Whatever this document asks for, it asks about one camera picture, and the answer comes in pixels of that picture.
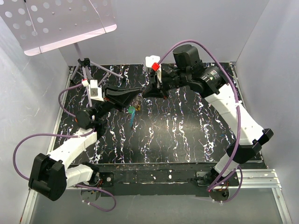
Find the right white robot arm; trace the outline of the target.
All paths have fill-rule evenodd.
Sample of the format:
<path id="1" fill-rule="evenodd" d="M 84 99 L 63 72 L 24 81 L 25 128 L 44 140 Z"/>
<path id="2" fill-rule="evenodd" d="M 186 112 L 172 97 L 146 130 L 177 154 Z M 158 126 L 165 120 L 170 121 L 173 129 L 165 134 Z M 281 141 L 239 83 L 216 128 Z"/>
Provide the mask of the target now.
<path id="1" fill-rule="evenodd" d="M 238 95 L 231 79 L 219 66 L 205 66 L 198 49 L 190 44 L 173 50 L 175 67 L 160 63 L 159 56 L 147 56 L 144 70 L 149 73 L 149 86 L 144 98 L 167 99 L 168 91 L 188 86 L 206 100 L 224 119 L 233 131 L 236 140 L 227 149 L 218 163 L 200 181 L 212 187 L 222 185 L 238 165 L 255 157 L 274 135 L 269 128 L 262 128 L 244 106 L 238 102 Z"/>

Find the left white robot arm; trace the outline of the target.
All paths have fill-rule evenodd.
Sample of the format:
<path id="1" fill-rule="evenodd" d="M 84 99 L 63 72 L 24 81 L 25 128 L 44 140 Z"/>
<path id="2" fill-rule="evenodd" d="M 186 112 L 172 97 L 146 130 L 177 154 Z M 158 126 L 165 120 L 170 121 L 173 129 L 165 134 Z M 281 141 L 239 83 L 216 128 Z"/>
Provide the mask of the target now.
<path id="1" fill-rule="evenodd" d="M 104 133 L 107 126 L 102 119 L 111 110 L 122 111 L 142 92 L 141 88 L 118 89 L 111 85 L 99 88 L 100 100 L 75 115 L 79 130 L 49 154 L 35 157 L 28 186 L 52 201 L 61 197 L 73 185 L 85 183 L 90 187 L 100 182 L 100 170 L 88 162 L 76 167 L 71 163 Z"/>

